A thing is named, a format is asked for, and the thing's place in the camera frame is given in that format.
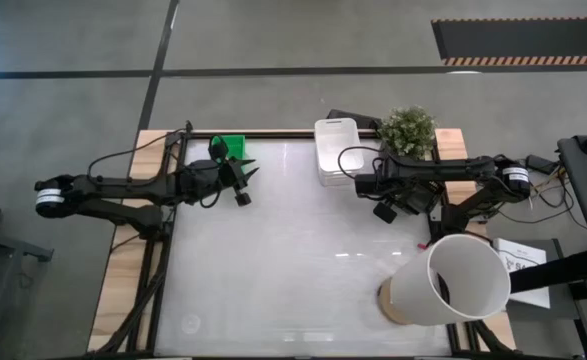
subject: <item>potted plant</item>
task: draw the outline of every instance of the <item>potted plant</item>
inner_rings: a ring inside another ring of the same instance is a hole
[[[392,109],[378,129],[384,150],[415,160],[424,159],[424,154],[433,149],[434,119],[420,106]]]

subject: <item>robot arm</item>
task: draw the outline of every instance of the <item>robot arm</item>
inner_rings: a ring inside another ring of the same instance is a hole
[[[183,153],[186,141],[181,144]],[[170,146],[165,147],[165,155]],[[105,219],[115,225],[130,224],[148,239],[159,234],[163,227],[161,206],[174,206],[180,202],[193,205],[211,195],[232,187],[239,206],[248,205],[251,199],[242,189],[257,169],[244,174],[242,166],[254,160],[226,159],[228,148],[221,141],[209,145],[210,160],[197,160],[189,165],[178,165],[175,172],[165,169],[149,180],[131,178],[104,178],[90,175],[60,175],[38,181],[35,209],[46,218],[64,218],[74,214]],[[126,206],[104,199],[144,199],[153,205]]]
[[[438,235],[462,232],[476,216],[490,218],[502,203],[529,197],[528,171],[502,155],[466,160],[416,161],[387,155],[374,174],[355,176],[355,191],[380,203],[374,213],[387,223],[397,215],[391,206],[410,213],[429,212],[444,191],[445,181],[475,181],[482,189],[464,202],[442,206]]]

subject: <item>wooden base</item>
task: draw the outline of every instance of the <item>wooden base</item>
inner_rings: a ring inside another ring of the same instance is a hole
[[[382,314],[389,320],[400,325],[411,325],[404,315],[399,312],[391,303],[391,278],[384,280],[377,292],[377,303],[380,306]]]

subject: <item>electronic device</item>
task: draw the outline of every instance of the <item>electronic device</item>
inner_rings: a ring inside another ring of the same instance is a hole
[[[559,161],[547,160],[536,155],[526,157],[526,167],[542,174],[551,175],[558,166],[560,166]]]

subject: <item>white paper cup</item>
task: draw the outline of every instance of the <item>white paper cup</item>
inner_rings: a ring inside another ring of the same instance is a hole
[[[439,274],[450,305],[437,290]],[[439,325],[487,318],[504,308],[511,293],[509,273],[483,240],[448,235],[411,259],[391,278],[390,302],[408,322]]]

